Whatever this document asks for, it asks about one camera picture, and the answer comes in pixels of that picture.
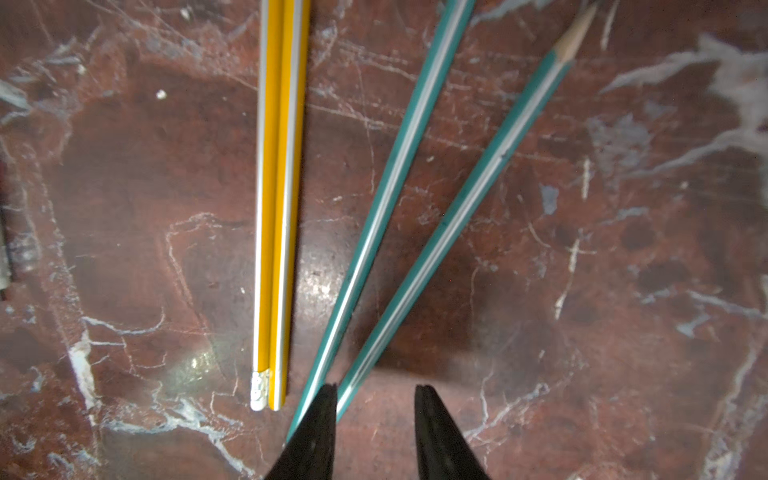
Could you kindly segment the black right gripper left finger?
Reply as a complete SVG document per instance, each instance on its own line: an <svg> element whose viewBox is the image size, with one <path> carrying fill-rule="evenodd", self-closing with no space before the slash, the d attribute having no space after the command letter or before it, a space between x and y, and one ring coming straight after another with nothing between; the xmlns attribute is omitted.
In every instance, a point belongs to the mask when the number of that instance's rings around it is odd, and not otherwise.
<svg viewBox="0 0 768 480"><path fill-rule="evenodd" d="M266 480L332 478L337 398L336 384L320 388Z"/></svg>

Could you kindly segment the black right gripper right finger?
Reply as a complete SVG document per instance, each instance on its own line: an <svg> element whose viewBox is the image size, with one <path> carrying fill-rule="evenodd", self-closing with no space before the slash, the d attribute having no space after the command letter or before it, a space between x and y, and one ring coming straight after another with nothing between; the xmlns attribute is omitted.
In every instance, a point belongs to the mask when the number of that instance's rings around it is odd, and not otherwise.
<svg viewBox="0 0 768 480"><path fill-rule="evenodd" d="M414 417L420 479L490 479L431 385L416 386Z"/></svg>

